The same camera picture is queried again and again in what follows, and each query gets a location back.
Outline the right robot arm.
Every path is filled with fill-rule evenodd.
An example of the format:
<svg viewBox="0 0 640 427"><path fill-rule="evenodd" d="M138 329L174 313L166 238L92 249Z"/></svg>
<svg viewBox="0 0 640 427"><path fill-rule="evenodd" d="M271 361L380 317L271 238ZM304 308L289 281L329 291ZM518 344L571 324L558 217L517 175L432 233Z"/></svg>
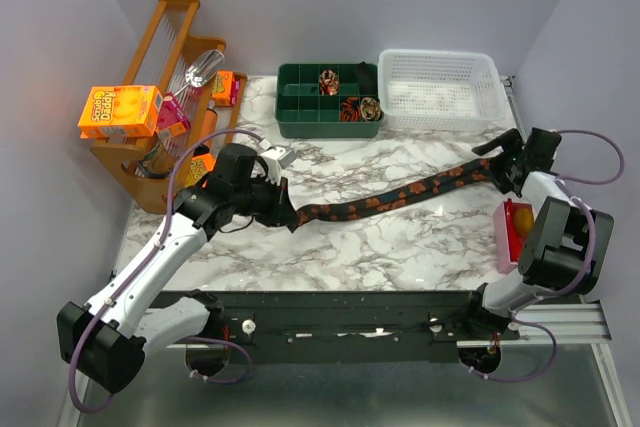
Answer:
<svg viewBox="0 0 640 427"><path fill-rule="evenodd" d="M517 312L542 300L587 294L599 279L614 218L571 194L566 183L573 177L552 171L565 133L534 128L522 138L511 129L472 150L480 156L502 149L491 161L494 184L529 201L535 220L517 267L478 288L461 312L461 329L471 338L505 329Z"/></svg>

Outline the black orange floral tie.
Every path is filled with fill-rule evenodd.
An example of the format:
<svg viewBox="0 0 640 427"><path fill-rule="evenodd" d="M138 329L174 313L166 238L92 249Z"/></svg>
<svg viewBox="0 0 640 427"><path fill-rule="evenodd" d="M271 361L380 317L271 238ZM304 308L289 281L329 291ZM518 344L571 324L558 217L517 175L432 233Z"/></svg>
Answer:
<svg viewBox="0 0 640 427"><path fill-rule="evenodd" d="M343 203L307 204L296 210L287 227L294 232L314 220L349 222L372 217L476 183L490 182L498 188L497 177L490 167L489 158L480 158L370 197Z"/></svg>

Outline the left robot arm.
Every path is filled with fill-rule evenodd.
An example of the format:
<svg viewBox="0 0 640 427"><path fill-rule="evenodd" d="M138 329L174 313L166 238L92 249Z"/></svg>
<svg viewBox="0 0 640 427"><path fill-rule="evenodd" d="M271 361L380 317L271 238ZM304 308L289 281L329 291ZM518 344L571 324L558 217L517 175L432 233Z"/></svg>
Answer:
<svg viewBox="0 0 640 427"><path fill-rule="evenodd" d="M294 220L282 174L294 159L286 147L257 153L245 145L226 145L213 170L177 194L153 237L120 274L84 304L69 302L59 311L59 350L70 371L116 394L154 350L190 336L214 340L222 319L213 302L198 294L149 319L144 314L177 270L234 216L269 227Z"/></svg>

